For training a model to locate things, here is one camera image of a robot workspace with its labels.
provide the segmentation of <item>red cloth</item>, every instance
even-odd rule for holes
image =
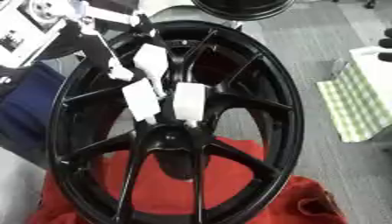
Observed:
[[[253,141],[221,139],[239,150],[263,159],[263,148]],[[118,198],[128,160],[128,152],[119,151],[104,161],[104,185]],[[211,157],[205,171],[206,208],[219,205],[238,193],[252,178],[252,172],[241,164]],[[152,214],[189,214],[193,208],[193,184],[166,176],[157,160],[150,156],[133,192],[136,210]],[[30,224],[86,224],[61,195],[53,176],[46,176],[41,208],[30,218]],[[280,194],[248,224],[346,224],[333,198],[323,187],[308,178],[292,176]]]

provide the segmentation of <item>blue fabric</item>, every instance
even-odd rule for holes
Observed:
[[[64,77],[38,63],[0,102],[0,133],[20,150],[41,147],[52,104]]]

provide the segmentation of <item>rim lip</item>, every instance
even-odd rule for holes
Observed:
[[[226,29],[229,32],[233,31],[233,29],[227,28],[223,25],[211,24],[211,23],[199,22],[199,21],[183,20],[183,21],[174,21],[174,22],[163,22],[157,24],[159,28],[164,28],[164,29],[168,29],[168,28],[174,29],[176,25],[177,26],[193,25],[194,27],[197,27],[198,25],[201,26],[204,25],[209,28],[215,27],[220,30]],[[244,33],[238,32],[237,35],[242,36],[241,37],[242,39],[249,40],[248,43],[242,44],[243,46],[251,45],[256,50],[265,53],[269,58],[269,61],[272,64],[272,66],[279,70],[278,72],[281,75],[280,77],[276,77],[276,78],[280,80],[279,82],[281,83],[283,82],[285,84],[286,87],[284,88],[286,88],[286,91],[289,93],[292,100],[291,106],[293,108],[293,111],[290,113],[290,116],[294,114],[295,119],[292,119],[293,124],[291,125],[291,130],[289,130],[289,132],[294,134],[292,135],[291,139],[287,140],[288,144],[291,144],[291,145],[286,145],[286,147],[291,147],[291,154],[287,156],[288,157],[287,163],[285,167],[282,169],[281,174],[274,180],[273,185],[271,185],[269,190],[262,197],[257,197],[255,203],[251,203],[252,204],[251,206],[248,206],[246,209],[243,209],[236,216],[229,216],[225,220],[215,222],[216,224],[243,223],[244,221],[247,221],[253,216],[255,216],[260,211],[261,208],[265,207],[277,196],[277,194],[281,191],[281,189],[287,182],[289,176],[291,175],[292,170],[294,169],[298,161],[298,157],[302,148],[303,135],[304,135],[304,112],[299,98],[299,93],[289,73],[286,71],[286,69],[283,67],[281,62],[277,59],[277,57],[274,54],[272,54],[272,52],[263,44],[257,42],[256,40],[252,39],[251,37],[249,37]],[[94,210],[84,199],[78,199],[79,192],[75,191],[72,185],[69,185],[69,183],[63,181],[62,171],[59,168],[59,161],[56,159],[58,155],[56,155],[57,150],[55,150],[55,148],[57,148],[56,140],[58,138],[57,132],[59,131],[57,127],[59,126],[60,116],[65,112],[64,109],[60,106],[62,104],[62,99],[64,98],[64,96],[67,95],[69,88],[72,86],[72,84],[74,84],[75,80],[79,78],[78,74],[83,72],[85,69],[89,69],[89,68],[91,68],[91,66],[88,63],[84,63],[84,62],[80,63],[78,67],[75,69],[75,71],[73,71],[73,74],[62,85],[60,91],[56,96],[56,100],[53,104],[51,120],[48,128],[48,130],[51,131],[47,132],[47,140],[46,140],[47,155],[48,155],[52,175],[54,176],[61,192],[65,194],[65,196],[71,200],[73,205],[78,208],[78,212],[81,213],[88,221],[93,221],[94,223],[112,223],[111,220],[108,220],[108,217],[106,215],[103,215],[102,213]]]
[[[266,4],[260,7],[259,12],[249,12],[249,10],[244,10],[243,12],[238,13],[230,13],[224,10],[216,9],[214,7],[208,6],[205,3],[202,3],[200,0],[192,0],[192,2],[196,4],[199,8],[201,8],[204,12],[218,18],[224,18],[227,20],[234,21],[251,21],[274,17],[282,12],[285,12],[295,3],[295,0],[287,0],[284,3]]]

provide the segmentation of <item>black object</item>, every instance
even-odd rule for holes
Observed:
[[[340,0],[332,0],[332,1],[334,3],[340,2]],[[377,0],[367,0],[367,2],[364,4],[364,7],[367,8],[367,9],[372,10],[372,9],[375,8],[376,4],[377,4]]]
[[[157,125],[138,122],[135,130],[108,138],[115,119],[126,108],[121,89],[129,83],[111,80],[84,60],[66,80],[53,107],[47,149],[54,177],[91,223],[244,223],[273,200],[298,160],[304,114],[294,82],[270,50],[233,29],[196,21],[161,23],[157,28],[171,49],[170,69],[163,78],[168,96],[161,102]],[[125,33],[110,45],[126,67],[133,67],[132,58],[142,43]],[[197,128],[173,119],[167,107],[179,81],[208,86],[205,117]],[[264,161],[214,138],[222,113],[231,108],[245,108],[254,118],[268,151]],[[182,158],[192,162],[194,214],[147,214],[130,206],[146,155],[168,152],[167,147],[185,151]],[[132,156],[120,200],[116,200],[97,183],[93,168],[94,158],[121,149],[129,149]],[[210,155],[246,165],[255,178],[232,199],[206,210],[201,183],[205,157]],[[159,163],[170,172],[166,169],[170,161],[161,157]]]
[[[227,20],[257,20],[286,11],[294,0],[192,0],[203,11]]]
[[[380,40],[379,45],[387,49],[392,49],[392,29],[387,29],[385,31],[385,36],[387,36],[388,38],[384,38]],[[378,58],[380,60],[392,62],[392,52],[391,53],[382,52],[378,55]]]

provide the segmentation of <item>green checkered cloth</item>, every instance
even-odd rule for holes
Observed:
[[[347,64],[334,80],[317,85],[343,142],[368,140],[392,124],[391,113],[355,62]]]

